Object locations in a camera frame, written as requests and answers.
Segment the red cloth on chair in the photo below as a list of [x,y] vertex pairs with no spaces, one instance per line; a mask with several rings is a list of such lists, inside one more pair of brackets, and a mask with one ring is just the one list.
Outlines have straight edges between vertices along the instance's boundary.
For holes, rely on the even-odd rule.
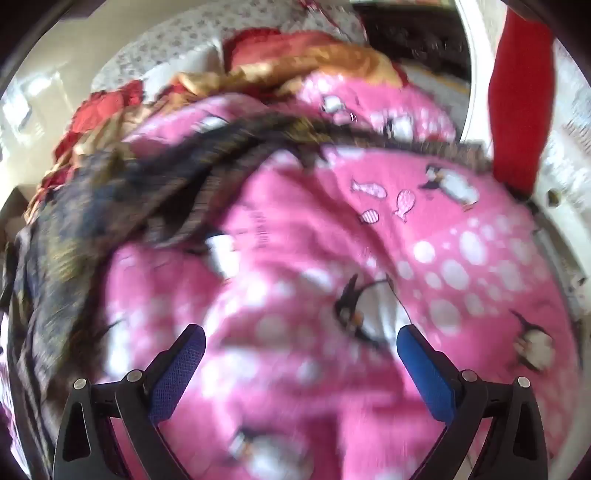
[[489,85],[493,174],[525,197],[534,192],[552,120],[553,42],[546,25],[507,11]]

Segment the pink penguin blanket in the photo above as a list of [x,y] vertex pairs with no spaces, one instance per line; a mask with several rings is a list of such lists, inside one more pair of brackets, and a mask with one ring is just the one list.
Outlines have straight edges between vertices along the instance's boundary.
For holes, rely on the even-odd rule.
[[305,171],[276,152],[204,254],[117,249],[103,378],[197,323],[204,358],[160,427],[191,477],[406,479],[442,429],[394,347],[412,324],[486,381],[529,378],[556,455],[580,370],[533,233],[493,178],[445,160],[325,147]]

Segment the dark blue gold patterned garment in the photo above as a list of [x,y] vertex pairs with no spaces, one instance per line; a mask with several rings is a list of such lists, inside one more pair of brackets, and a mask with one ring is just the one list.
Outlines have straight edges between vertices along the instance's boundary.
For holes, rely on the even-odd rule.
[[94,373],[106,330],[96,320],[110,255],[134,233],[157,247],[202,240],[267,157],[287,150],[310,169],[322,146],[435,156],[482,174],[475,142],[403,141],[365,128],[279,112],[246,117],[131,158],[121,148],[85,159],[5,257],[2,310],[16,428],[30,475],[51,475],[66,385]]

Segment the floral bed sheet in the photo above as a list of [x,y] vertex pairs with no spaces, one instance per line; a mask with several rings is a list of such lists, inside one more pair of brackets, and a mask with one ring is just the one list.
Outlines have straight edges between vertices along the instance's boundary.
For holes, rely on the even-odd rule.
[[336,39],[366,44],[359,16],[346,1],[204,1],[142,33],[99,70],[92,91],[114,90],[152,68],[188,57],[249,28],[281,33],[322,31]]

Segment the red and gold blanket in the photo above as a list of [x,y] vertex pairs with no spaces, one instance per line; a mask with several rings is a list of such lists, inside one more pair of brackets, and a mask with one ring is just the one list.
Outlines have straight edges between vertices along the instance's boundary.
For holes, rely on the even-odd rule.
[[176,67],[157,88],[153,100],[147,97],[146,81],[139,79],[115,90],[92,93],[75,111],[57,145],[54,165],[29,201],[25,220],[31,221],[45,198],[71,179],[84,157],[121,143],[126,134],[153,115],[172,113],[222,93],[245,93],[263,101],[287,98],[296,94],[312,73],[394,88],[407,82],[386,55],[321,31],[245,29],[226,40],[217,52],[221,67],[204,73]]

